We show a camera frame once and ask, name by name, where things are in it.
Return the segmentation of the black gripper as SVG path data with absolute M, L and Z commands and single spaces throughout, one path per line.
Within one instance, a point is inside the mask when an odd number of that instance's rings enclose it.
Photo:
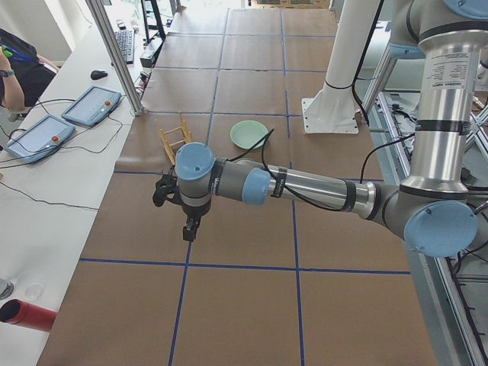
M 186 214 L 186 224 L 183 226 L 182 235 L 185 241 L 195 241 L 197 237 L 198 225 L 201 218 L 210 210 L 210 202 L 206 202 L 201 206 L 193 207 L 188 204 L 182 205 L 182 210 Z

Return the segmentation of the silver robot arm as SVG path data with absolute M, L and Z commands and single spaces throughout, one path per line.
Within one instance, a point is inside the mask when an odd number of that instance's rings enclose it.
M 240 159 L 216 158 L 203 143 L 181 147 L 175 199 L 187 216 L 183 237 L 195 239 L 213 196 L 246 204 L 267 197 L 303 201 L 374 221 L 431 257 L 448 257 L 475 239 L 478 220 L 461 183 L 464 147 L 480 51 L 487 45 L 485 1 L 398 1 L 392 49 L 425 56 L 413 158 L 398 186 L 355 183 Z

